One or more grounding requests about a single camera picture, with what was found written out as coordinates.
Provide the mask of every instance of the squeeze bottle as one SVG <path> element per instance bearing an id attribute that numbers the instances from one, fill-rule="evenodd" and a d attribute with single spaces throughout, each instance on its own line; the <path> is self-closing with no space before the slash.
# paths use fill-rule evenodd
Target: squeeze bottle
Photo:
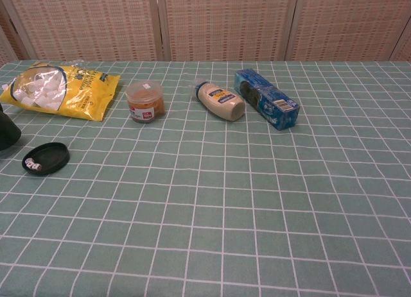
<path id="1" fill-rule="evenodd" d="M 215 84 L 198 80 L 195 82 L 194 92 L 208 110 L 222 119 L 236 121 L 244 114 L 244 101 L 238 95 Z"/>

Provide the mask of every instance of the bag of marshmallows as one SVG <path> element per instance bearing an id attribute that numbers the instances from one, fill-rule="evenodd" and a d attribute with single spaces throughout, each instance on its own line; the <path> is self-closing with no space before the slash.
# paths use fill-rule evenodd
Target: bag of marshmallows
<path id="1" fill-rule="evenodd" d="M 18 75 L 0 101 L 28 110 L 102 121 L 119 79 L 81 67 L 39 63 Z"/>

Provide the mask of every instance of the black lid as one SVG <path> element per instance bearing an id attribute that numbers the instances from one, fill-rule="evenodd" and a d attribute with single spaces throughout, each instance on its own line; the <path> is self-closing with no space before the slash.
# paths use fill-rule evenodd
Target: black lid
<path id="1" fill-rule="evenodd" d="M 46 143 L 40 146 L 37 146 L 35 149 L 32 149 L 24 156 L 21 165 L 23 168 L 34 175 L 46 175 L 54 173 L 64 167 L 70 159 L 69 150 L 67 146 L 59 142 Z M 40 169 L 32 167 L 30 162 L 33 164 L 41 165 Z"/>

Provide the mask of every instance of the container lid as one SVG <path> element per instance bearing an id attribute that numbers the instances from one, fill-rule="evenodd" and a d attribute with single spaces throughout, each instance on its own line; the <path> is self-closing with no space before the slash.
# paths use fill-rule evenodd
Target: container lid
<path id="1" fill-rule="evenodd" d="M 162 87 L 155 81 L 140 81 L 126 89 L 127 99 L 135 103 L 151 103 L 162 97 Z"/>
<path id="2" fill-rule="evenodd" d="M 21 165 L 34 175 L 54 173 L 64 167 L 70 159 L 67 146 L 52 142 L 37 146 L 24 156 Z"/>

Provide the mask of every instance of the product label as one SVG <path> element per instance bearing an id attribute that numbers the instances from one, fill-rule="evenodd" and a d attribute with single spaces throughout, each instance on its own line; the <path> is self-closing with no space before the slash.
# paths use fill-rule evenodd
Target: product label
<path id="1" fill-rule="evenodd" d="M 154 117 L 154 108 L 130 108 L 130 114 L 134 119 L 138 119 L 140 121 L 149 121 Z"/>
<path id="2" fill-rule="evenodd" d="M 209 96 L 217 100 L 219 103 L 225 103 L 226 101 L 235 97 L 235 95 L 231 94 L 228 90 L 214 90 L 208 93 Z"/>

